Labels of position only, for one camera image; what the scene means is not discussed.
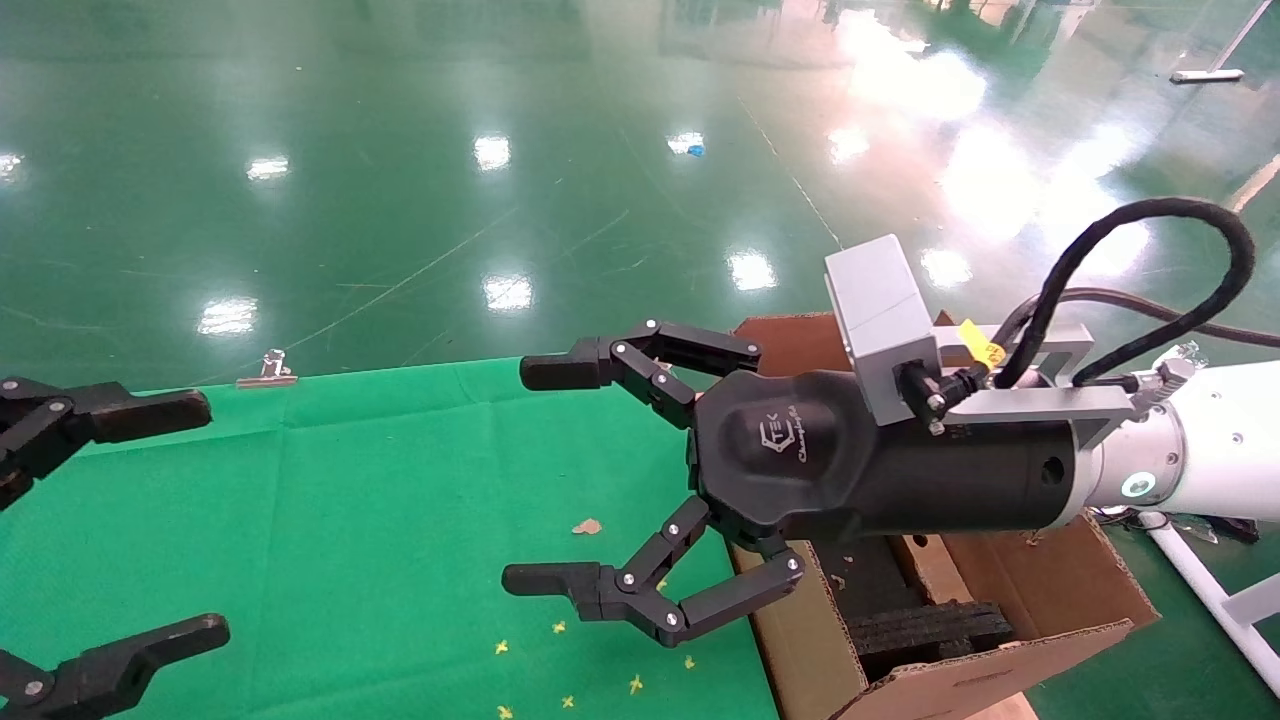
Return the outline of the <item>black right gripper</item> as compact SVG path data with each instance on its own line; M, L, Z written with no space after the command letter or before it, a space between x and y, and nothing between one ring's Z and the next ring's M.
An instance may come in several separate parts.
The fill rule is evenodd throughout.
M562 354L521 357L525 389L618 386L690 429L701 498L681 503L622 568L512 564L503 589L563 596L585 623L628 623L673 648L795 591L806 564L781 538L1041 530L1076 515L1068 423L961 424L938 434L916 419L879 425L851 372L765 377L754 373L762 355L732 334L645 320L623 334L582 337ZM727 377L698 398L676 366ZM666 597L660 582L714 519L737 544L769 538L762 564L678 602Z

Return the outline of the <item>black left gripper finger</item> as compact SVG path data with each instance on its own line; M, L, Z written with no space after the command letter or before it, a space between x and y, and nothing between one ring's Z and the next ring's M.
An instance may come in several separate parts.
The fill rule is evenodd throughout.
M204 614L38 667L1 652L3 719L105 719L136 707L165 666L230 641L220 614Z
M6 377L1 387L1 510L86 445L116 445L206 427L205 393L138 396L118 382L74 388Z

